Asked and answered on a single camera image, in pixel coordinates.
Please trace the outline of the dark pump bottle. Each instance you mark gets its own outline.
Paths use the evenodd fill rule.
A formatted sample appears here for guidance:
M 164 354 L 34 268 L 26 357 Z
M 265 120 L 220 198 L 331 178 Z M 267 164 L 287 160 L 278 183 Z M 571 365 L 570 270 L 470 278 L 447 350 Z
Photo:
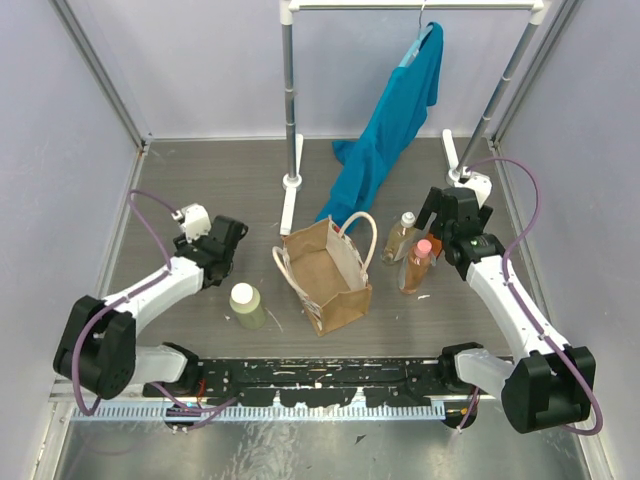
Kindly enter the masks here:
M 428 233 L 425 239 L 431 243 L 431 253 L 438 259 L 443 250 L 442 241 L 437 239 L 432 233 Z

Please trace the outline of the clear amber bottle white cap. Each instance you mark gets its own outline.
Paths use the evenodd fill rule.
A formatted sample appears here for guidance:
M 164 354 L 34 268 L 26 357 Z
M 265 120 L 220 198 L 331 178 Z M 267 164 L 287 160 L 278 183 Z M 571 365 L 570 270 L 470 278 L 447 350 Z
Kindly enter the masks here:
M 391 228 L 381 259 L 386 265 L 395 264 L 405 258 L 415 236 L 416 216 L 413 212 L 404 212 L 400 220 Z

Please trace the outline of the green bottle white cap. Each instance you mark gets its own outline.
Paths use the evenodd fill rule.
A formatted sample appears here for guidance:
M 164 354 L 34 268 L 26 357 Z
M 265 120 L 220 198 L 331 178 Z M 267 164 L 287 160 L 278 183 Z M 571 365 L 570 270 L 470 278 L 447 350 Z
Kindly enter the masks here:
M 248 283 L 237 283 L 230 292 L 229 304 L 240 324 L 251 330 L 260 329 L 266 322 L 259 291 Z

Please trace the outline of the pink cap peach bottle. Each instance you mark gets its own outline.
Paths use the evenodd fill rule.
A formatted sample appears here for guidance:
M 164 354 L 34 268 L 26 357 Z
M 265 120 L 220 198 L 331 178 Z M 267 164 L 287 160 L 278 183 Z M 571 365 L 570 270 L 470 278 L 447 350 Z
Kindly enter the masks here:
M 432 243 L 429 240 L 421 239 L 412 245 L 399 271 L 399 290 L 404 294 L 415 293 L 431 263 Z

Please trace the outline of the teal t-shirt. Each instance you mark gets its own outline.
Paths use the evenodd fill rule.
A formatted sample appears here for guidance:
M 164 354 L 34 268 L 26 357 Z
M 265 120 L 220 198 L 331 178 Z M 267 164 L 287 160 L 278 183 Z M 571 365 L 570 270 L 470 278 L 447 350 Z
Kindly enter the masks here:
M 416 58 L 407 67 L 396 67 L 356 140 L 335 140 L 332 149 L 342 165 L 329 198 L 316 216 L 338 225 L 358 211 L 368 211 L 397 160 L 415 139 L 436 105 L 444 51 L 444 30 L 430 22 L 432 30 Z

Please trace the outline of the burlap canvas tote bag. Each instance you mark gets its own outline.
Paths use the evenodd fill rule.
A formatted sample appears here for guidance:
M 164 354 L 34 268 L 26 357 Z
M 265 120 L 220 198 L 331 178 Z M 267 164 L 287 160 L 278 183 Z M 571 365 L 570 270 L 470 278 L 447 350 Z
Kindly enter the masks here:
M 362 257 L 346 230 L 366 220 L 371 242 Z M 372 285 L 368 269 L 375 253 L 378 228 L 367 212 L 351 215 L 343 225 L 326 218 L 283 238 L 272 248 L 274 262 L 298 296 L 318 336 L 363 317 L 369 311 Z

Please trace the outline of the metal clothes rack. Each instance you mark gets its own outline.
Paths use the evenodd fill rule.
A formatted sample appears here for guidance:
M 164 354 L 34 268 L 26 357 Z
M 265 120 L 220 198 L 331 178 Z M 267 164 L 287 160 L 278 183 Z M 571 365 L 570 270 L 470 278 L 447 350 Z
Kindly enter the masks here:
M 463 153 L 459 154 L 449 129 L 442 131 L 441 140 L 448 164 L 447 183 L 454 186 L 464 169 L 470 170 L 472 155 L 483 139 L 492 117 L 506 93 L 511 79 L 520 65 L 538 27 L 546 17 L 548 1 L 281 1 L 279 17 L 282 27 L 282 51 L 284 71 L 285 132 L 287 151 L 287 172 L 282 185 L 285 192 L 280 220 L 280 234 L 291 233 L 296 205 L 296 195 L 302 185 L 300 167 L 304 137 L 296 132 L 294 56 L 293 56 L 293 14 L 303 10 L 523 10 L 529 13 L 528 23 L 498 81 L 484 112 L 482 113 Z

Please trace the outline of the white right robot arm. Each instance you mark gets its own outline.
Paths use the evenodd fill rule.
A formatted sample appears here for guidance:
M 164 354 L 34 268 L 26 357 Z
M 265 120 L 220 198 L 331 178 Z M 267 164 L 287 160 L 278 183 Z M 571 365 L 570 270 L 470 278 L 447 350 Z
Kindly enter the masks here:
M 519 433 L 585 421 L 598 412 L 596 360 L 588 348 L 571 346 L 527 294 L 499 239 L 484 230 L 492 212 L 469 188 L 433 187 L 416 220 L 480 297 L 512 356 L 500 359 L 476 342 L 445 347 L 440 385 L 452 394 L 472 386 L 492 395 Z

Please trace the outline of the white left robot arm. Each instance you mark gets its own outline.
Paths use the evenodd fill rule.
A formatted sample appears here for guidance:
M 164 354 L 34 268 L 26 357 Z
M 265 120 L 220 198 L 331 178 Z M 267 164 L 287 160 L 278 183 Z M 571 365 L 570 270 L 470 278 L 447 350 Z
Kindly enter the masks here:
M 220 286 L 248 231 L 245 223 L 218 215 L 196 238 L 176 237 L 168 264 L 140 282 L 103 299 L 81 297 L 71 308 L 54 371 L 71 381 L 76 396 L 88 390 L 110 400 L 130 385 L 154 382 L 178 396 L 196 393 L 203 374 L 195 353 L 171 342 L 143 347 L 137 338 L 175 304 Z

